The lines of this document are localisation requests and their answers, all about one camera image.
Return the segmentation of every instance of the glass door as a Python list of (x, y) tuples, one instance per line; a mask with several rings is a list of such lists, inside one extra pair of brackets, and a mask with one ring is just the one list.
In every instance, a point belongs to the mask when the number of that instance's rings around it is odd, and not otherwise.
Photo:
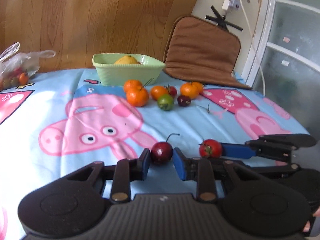
[(276, 0), (262, 68), (266, 96), (320, 140), (320, 0)]

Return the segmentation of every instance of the wood grain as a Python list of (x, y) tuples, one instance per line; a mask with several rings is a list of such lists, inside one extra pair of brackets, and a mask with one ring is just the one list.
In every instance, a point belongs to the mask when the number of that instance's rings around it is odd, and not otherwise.
[(92, 67), (95, 53), (138, 53), (162, 60), (175, 20), (196, 0), (0, 0), (0, 51), (53, 49), (40, 71)]

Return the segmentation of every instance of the bag of tomatoes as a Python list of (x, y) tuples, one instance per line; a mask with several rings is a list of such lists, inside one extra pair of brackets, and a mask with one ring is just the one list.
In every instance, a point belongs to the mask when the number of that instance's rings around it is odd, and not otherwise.
[(0, 55), (0, 91), (26, 85), (40, 68), (39, 58), (56, 55), (53, 50), (16, 54), (19, 48), (20, 44), (17, 42)]

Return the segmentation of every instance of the brown cushion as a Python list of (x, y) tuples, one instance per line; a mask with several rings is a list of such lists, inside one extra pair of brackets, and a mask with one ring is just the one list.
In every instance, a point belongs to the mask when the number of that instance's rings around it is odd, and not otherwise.
[(173, 25), (164, 72), (185, 81), (251, 89), (231, 76), (240, 48), (237, 36), (197, 17), (184, 16)]

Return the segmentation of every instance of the white power adapter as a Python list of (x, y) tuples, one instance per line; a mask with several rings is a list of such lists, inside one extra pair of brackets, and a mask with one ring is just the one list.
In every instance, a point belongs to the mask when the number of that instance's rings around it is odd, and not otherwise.
[(232, 9), (238, 10), (240, 8), (240, 0), (224, 0), (222, 9), (225, 13), (230, 12)]

